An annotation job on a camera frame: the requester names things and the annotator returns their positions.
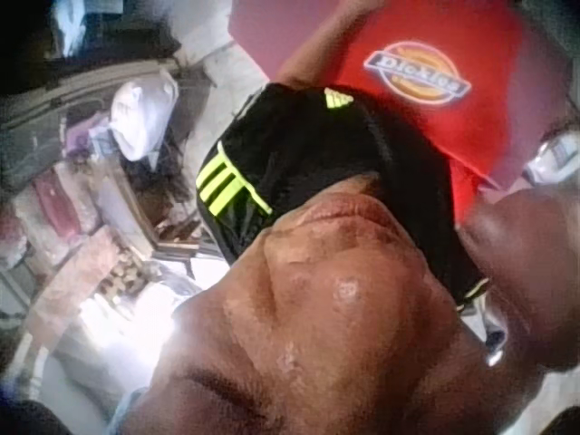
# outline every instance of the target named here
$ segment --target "pink item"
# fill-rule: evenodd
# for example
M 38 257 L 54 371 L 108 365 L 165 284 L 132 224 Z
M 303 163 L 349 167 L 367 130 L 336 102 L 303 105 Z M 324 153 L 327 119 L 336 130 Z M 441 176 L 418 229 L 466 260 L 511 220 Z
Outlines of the pink item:
M 81 224 L 74 206 L 52 169 L 36 177 L 34 189 L 46 219 L 56 234 L 67 242 L 81 234 Z

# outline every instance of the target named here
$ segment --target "white plastic bag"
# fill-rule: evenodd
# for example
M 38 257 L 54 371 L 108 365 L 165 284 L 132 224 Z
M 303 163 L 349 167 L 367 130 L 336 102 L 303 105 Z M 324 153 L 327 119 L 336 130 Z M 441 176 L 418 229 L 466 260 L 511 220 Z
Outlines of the white plastic bag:
M 111 130 L 128 160 L 141 160 L 160 146 L 178 96 L 178 85 L 166 70 L 127 82 L 117 91 Z

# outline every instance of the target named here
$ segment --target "red item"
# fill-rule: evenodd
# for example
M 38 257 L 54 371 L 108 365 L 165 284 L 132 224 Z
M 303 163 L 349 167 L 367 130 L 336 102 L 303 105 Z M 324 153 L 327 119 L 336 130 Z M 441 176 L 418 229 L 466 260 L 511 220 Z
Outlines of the red item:
M 81 234 L 81 224 L 73 203 L 64 192 L 63 185 L 54 171 L 47 170 L 36 177 L 33 184 L 44 216 L 56 234 L 67 242 Z
M 336 3 L 239 0 L 230 33 L 272 77 Z M 391 0 L 353 35 L 330 81 L 404 106 L 456 160 L 458 220 L 479 178 L 509 187 L 566 109 L 571 63 L 510 3 Z

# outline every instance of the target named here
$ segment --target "bright light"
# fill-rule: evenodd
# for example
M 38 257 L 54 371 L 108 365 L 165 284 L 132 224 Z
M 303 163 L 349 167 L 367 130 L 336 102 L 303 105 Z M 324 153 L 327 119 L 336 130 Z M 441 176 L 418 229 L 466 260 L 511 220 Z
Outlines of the bright light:
M 152 367 L 173 333 L 171 315 L 182 299 L 165 285 L 149 284 L 139 295 L 132 321 L 128 321 L 96 294 L 81 304 L 81 319 L 97 346 L 106 348 L 125 342 Z
M 171 315 L 176 302 L 171 289 L 161 284 L 148 285 L 139 296 L 126 337 L 146 363 L 157 363 L 163 344 L 173 333 Z
M 94 299 L 87 299 L 81 304 L 81 320 L 94 343 L 105 348 L 119 340 L 120 332 L 110 321 Z
M 491 354 L 488 357 L 488 367 L 496 366 L 499 363 L 499 361 L 501 361 L 501 358 L 503 356 L 504 356 L 504 351 L 498 351 L 498 352 Z

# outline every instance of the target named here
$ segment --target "skin blemish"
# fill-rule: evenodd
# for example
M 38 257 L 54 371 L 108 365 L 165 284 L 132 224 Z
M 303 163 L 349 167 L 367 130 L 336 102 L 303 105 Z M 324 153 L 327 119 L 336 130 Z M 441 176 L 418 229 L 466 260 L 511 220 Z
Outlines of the skin blemish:
M 340 280 L 334 292 L 334 300 L 339 304 L 350 305 L 360 297 L 359 283 L 356 279 Z

